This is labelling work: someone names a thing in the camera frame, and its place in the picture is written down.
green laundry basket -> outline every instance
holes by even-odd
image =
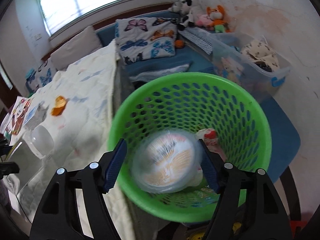
[[[137,187],[130,173],[132,153],[148,135],[167,129],[196,133],[214,128],[228,162],[239,169],[267,170],[271,133],[265,114],[240,86],[205,73],[177,73],[153,80],[133,92],[121,105],[112,123],[108,148],[120,138],[128,153],[118,182],[137,206],[156,217],[176,222],[210,220],[219,195],[205,183],[180,192],[150,194]],[[245,191],[239,203],[244,203]]]

teddy bear picture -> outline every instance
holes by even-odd
[[[10,121],[5,128],[5,131],[11,135],[18,135],[21,130],[24,116],[26,115],[28,108],[31,104],[31,100],[27,98],[21,98],[18,104],[14,106],[11,112]]]
[[[222,62],[223,69],[222,69],[222,72],[219,73],[219,75],[241,86],[240,77],[241,77],[243,68],[239,69],[238,65],[240,64],[238,64],[236,61],[232,60],[231,58],[223,58],[223,57],[221,58],[221,62]]]

metal screw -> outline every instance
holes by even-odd
[[[233,165],[232,165],[231,163],[225,163],[225,164],[224,164],[224,167],[225,167],[226,169],[232,169],[232,168],[233,168]]]
[[[259,173],[260,175],[264,175],[264,174],[266,174],[266,171],[263,170],[263,169],[258,169],[258,173]]]
[[[57,174],[61,175],[65,172],[65,169],[64,168],[60,168],[57,170]]]
[[[89,165],[90,169],[98,168],[98,166],[99,166],[99,163],[90,163]]]

paper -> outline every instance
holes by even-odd
[[[10,145],[14,145],[17,135],[20,132],[23,124],[24,117],[31,104],[32,99],[17,97],[16,103],[13,106],[9,117],[9,123],[5,128],[8,134],[11,134]]]

stuffed toy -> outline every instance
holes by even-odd
[[[195,22],[198,17],[204,14],[198,0],[186,0],[187,5],[190,6],[189,13],[182,17],[180,24],[178,24],[178,30],[183,31],[187,26],[195,26]]]
[[[193,0],[183,0],[181,2],[174,2],[172,6],[168,9],[169,12],[175,12],[180,15],[187,15],[192,6]]]
[[[207,7],[207,15],[212,20],[212,22],[206,26],[207,28],[214,27],[215,33],[230,32],[228,23],[223,20],[225,16],[225,10],[221,5],[218,5],[215,9]]]
[[[199,19],[195,22],[196,26],[207,27],[209,31],[214,31],[214,27],[209,26],[211,23],[212,23],[212,19],[207,14],[201,15]]]

